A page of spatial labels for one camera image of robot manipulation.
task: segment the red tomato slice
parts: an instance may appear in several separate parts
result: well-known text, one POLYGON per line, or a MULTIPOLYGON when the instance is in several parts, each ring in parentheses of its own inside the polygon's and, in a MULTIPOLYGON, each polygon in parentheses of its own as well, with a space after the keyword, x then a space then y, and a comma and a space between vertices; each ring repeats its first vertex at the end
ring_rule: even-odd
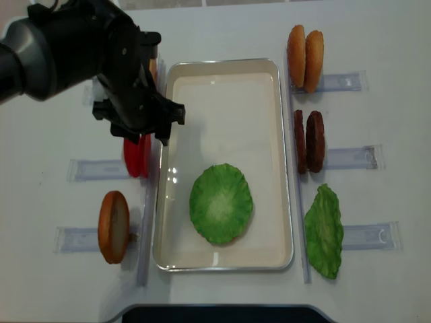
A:
POLYGON ((151 135, 145 135, 139 140, 139 156, 141 156, 141 176, 148 178, 150 173, 151 135))
POLYGON ((132 143, 128 139, 124 139, 124 161, 126 162, 126 168, 131 177, 139 177, 141 173, 139 165, 139 146, 132 143))

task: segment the tray rim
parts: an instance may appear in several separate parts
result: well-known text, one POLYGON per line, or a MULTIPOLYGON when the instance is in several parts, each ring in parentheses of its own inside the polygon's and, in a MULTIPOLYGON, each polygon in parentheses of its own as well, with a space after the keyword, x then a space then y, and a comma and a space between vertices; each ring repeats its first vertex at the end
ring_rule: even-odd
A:
MULTIPOLYGON (((268 61, 270 63, 272 63, 274 65, 274 67, 277 70, 277 82, 278 82, 278 90, 279 90, 279 104, 280 104, 280 122, 281 122, 281 135, 283 137, 283 149, 284 149, 284 154, 283 154, 283 164, 284 164, 284 176, 285 176, 285 182, 286 182, 286 197, 287 197, 287 202, 288 202, 288 217, 289 217, 289 224, 290 224, 290 236, 292 237, 291 239, 291 252, 290 252, 290 256, 288 257, 287 261, 285 264, 282 264, 281 266, 244 266, 244 267, 195 267, 195 268, 169 268, 166 266, 163 266, 161 264, 159 264, 159 262, 157 261, 156 257, 154 256, 154 240, 155 240, 155 231, 156 231, 156 217, 158 216, 158 212, 157 212, 157 205, 158 205, 158 197, 159 197, 159 184, 158 184, 158 189, 157 189, 157 198, 156 198, 156 207, 154 209, 155 211, 155 217, 154 217, 154 223, 153 223, 153 230, 152 230, 152 258, 153 261, 156 263, 156 266, 161 269, 164 272, 167 273, 185 273, 185 272, 211 272, 211 271, 230 271, 230 272, 237 272, 237 271, 280 271, 283 270, 285 268, 287 268, 293 261, 294 259, 294 234, 293 234, 293 223, 292 223, 292 208, 290 205, 290 189, 289 189, 289 181, 288 181, 288 161, 287 161, 287 151, 286 151, 286 132, 284 129, 284 113, 283 113, 283 100, 281 97, 281 79, 280 79, 280 70, 277 66, 277 64, 275 64, 275 62, 271 59, 268 58, 260 58, 260 59, 230 59, 230 60, 224 60, 224 61, 195 61, 195 62, 182 62, 182 63, 176 63, 173 64, 173 66, 171 66, 171 68, 169 68, 169 71, 166 74, 166 85, 165 85, 165 95, 167 92, 167 87, 168 87, 168 80, 169 80, 169 76, 172 73, 172 70, 177 67, 177 66, 181 66, 181 65, 201 65, 201 64, 214 64, 214 63, 235 63, 235 62, 245 62, 245 61, 268 61)), ((163 147, 160 148, 160 169, 162 167, 162 159, 163 159, 163 147)))

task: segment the bread slice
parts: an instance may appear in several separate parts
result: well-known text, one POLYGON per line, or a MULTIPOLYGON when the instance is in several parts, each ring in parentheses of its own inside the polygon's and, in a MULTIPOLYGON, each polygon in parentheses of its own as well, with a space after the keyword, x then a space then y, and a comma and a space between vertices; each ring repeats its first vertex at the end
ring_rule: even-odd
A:
POLYGON ((129 207, 119 191, 105 195, 100 208, 98 240, 103 257, 109 264, 124 258, 129 242, 129 207))
POLYGON ((323 66, 323 34, 317 30, 308 34, 305 42, 306 64, 304 89, 308 93, 316 91, 323 66))
POLYGON ((289 75, 296 87, 304 85, 305 62, 304 27, 296 25, 292 28, 288 40, 289 75))

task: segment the brown patty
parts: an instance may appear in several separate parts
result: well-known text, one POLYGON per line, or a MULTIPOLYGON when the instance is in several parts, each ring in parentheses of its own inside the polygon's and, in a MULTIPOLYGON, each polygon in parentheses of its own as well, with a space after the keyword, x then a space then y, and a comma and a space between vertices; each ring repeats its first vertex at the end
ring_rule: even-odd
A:
POLYGON ((319 173, 325 158, 325 128, 322 114, 317 111, 311 112, 307 119, 306 150, 308 169, 319 173))
POLYGON ((298 173, 305 174, 307 171, 307 160, 305 154, 304 126, 302 125, 302 111, 294 112, 294 131, 296 142, 296 157, 298 162, 298 173))

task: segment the food item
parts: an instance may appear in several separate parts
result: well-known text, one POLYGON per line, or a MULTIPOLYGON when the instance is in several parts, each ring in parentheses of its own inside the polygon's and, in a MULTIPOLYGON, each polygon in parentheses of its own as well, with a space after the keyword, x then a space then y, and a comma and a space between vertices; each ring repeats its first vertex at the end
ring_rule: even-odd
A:
POLYGON ((307 171, 307 160, 305 154, 304 126, 302 125, 302 111, 294 112, 294 130, 296 142, 296 157, 298 159, 298 173, 305 174, 307 171))
POLYGON ((129 207, 119 191, 105 195, 100 208, 98 241, 109 264, 122 261, 129 241, 129 207))
POLYGON ((312 111, 307 119, 305 140, 308 169, 319 173, 325 158, 325 128, 322 114, 318 111, 312 111))
POLYGON ((322 276, 337 278, 344 230, 337 195, 322 184, 305 215, 308 261, 322 276))
POLYGON ((323 66, 323 34, 317 30, 308 34, 305 42, 306 65, 304 89, 313 93, 321 78, 323 66))
POLYGON ((131 177, 137 178, 141 173, 140 158, 139 158, 139 145, 124 138, 123 142, 124 161, 126 163, 127 171, 131 177))
POLYGON ((144 178, 148 178, 151 153, 151 135, 144 135, 139 140, 139 169, 144 178))
POLYGON ((242 172, 229 164, 206 169, 190 194, 190 219, 211 244, 226 244, 243 233, 253 200, 242 172))
POLYGON ((157 82, 157 60, 150 59, 150 64, 148 66, 148 69, 150 70, 154 83, 156 83, 157 82))
POLYGON ((302 25, 292 28, 288 40, 288 65, 290 79, 297 87, 304 85, 305 33, 302 25))

